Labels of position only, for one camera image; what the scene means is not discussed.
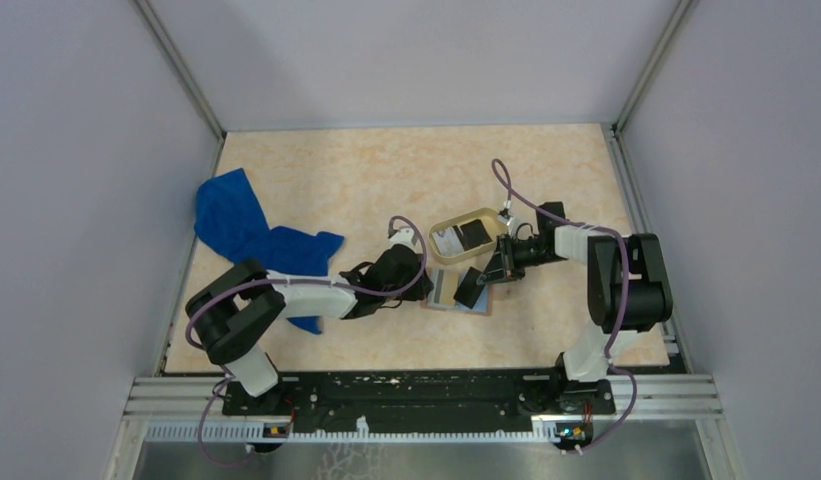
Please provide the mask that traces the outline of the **tan leather card holder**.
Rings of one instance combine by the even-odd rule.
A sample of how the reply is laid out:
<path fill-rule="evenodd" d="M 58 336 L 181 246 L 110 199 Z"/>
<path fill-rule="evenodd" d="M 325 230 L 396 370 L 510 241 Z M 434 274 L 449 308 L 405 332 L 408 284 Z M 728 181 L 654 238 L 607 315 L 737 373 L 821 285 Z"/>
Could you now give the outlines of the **tan leather card holder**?
<path fill-rule="evenodd" d="M 457 305 L 453 295 L 457 289 L 460 277 L 467 269 L 455 270 L 445 268 L 430 268 L 428 277 L 433 284 L 433 289 L 428 293 L 422 302 L 422 307 L 436 311 L 456 312 L 461 314 L 490 316 L 492 313 L 491 287 L 488 289 L 488 302 L 485 309 L 476 307 L 470 310 Z"/>

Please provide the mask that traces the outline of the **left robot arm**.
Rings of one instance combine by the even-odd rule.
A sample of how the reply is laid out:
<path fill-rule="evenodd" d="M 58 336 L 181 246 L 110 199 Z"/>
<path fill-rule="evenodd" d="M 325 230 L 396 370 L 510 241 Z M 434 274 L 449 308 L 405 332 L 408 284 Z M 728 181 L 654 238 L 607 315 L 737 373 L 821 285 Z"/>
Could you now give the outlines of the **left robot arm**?
<path fill-rule="evenodd" d="M 283 406 L 286 388 L 259 341 L 275 320 L 357 319 L 389 302 L 422 301 L 433 289 L 425 261 L 424 254 L 394 244 L 374 262 L 315 277 L 281 274 L 247 259 L 187 301 L 186 337 L 241 385 L 250 405 L 271 414 Z"/>

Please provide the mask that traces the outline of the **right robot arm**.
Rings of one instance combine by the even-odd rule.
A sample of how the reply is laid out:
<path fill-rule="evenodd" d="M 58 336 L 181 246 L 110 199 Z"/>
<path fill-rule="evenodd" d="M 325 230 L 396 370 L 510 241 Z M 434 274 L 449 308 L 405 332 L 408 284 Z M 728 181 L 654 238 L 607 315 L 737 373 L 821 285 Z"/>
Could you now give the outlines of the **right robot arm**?
<path fill-rule="evenodd" d="M 525 239 L 509 233 L 497 237 L 476 283 L 518 281 L 529 267 L 560 261 L 586 267 L 590 325 L 559 356 L 556 366 L 564 375 L 549 385 L 553 406 L 574 412 L 588 398 L 586 383 L 604 379 L 627 344 L 669 320 L 674 301 L 656 234 L 631 234 L 620 248 L 610 233 L 568 224 L 561 202 L 542 204 L 536 221 L 538 232 Z"/>

